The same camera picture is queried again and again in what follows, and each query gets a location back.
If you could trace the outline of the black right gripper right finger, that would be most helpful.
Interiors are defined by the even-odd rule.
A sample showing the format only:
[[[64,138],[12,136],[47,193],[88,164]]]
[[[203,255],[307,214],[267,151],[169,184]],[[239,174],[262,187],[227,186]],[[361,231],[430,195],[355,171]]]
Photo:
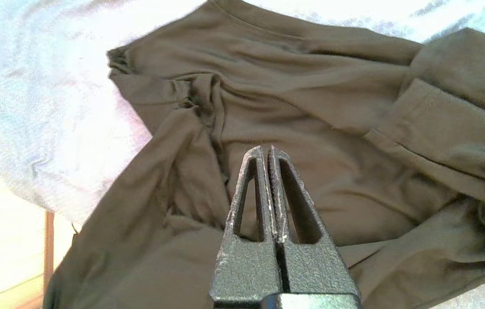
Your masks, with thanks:
[[[345,294],[360,300],[359,289],[289,155],[272,146],[268,166],[276,242],[289,292]]]

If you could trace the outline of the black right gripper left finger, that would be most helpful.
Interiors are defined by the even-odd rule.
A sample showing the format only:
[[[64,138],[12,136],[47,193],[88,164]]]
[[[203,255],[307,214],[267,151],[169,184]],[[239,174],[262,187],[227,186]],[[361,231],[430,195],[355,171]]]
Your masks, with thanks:
[[[244,240],[240,235],[249,182],[255,185],[258,241]],[[242,159],[217,253],[209,291],[214,307],[260,307],[265,297],[282,291],[277,235],[264,151],[256,146]]]

